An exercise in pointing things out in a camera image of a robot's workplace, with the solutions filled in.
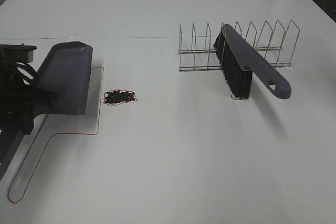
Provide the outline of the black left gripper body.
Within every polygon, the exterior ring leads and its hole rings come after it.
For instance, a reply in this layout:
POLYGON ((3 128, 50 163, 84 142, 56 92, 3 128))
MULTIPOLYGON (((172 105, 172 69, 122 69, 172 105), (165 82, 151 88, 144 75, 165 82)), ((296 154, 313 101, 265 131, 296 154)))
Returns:
POLYGON ((1 61, 1 124, 17 119, 28 135, 34 128, 34 107, 55 107, 57 95, 37 86, 38 73, 28 63, 1 61))

